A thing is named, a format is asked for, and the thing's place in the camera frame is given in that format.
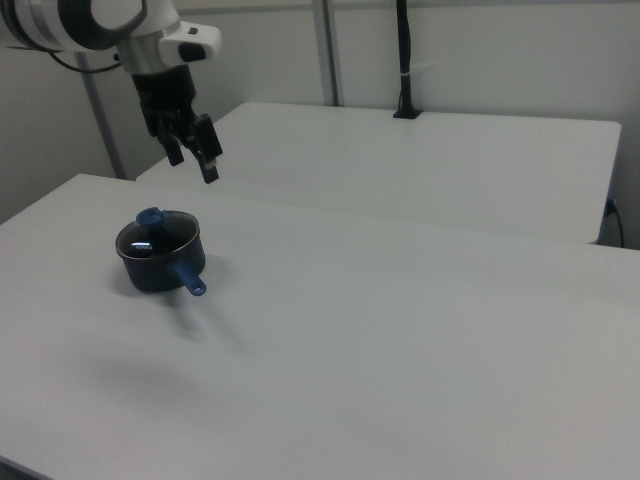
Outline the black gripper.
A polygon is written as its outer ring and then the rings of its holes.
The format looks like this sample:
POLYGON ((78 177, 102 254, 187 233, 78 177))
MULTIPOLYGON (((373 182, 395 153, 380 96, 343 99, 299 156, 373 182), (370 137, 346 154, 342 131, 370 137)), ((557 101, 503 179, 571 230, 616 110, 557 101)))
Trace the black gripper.
POLYGON ((188 134, 191 123, 194 151, 206 184, 219 178, 217 157, 223 150, 211 118, 198 116, 192 109, 196 90, 187 65, 173 67, 161 73, 133 75, 132 80, 140 100, 149 133, 162 138, 162 145, 171 166, 184 161, 181 139, 188 134))

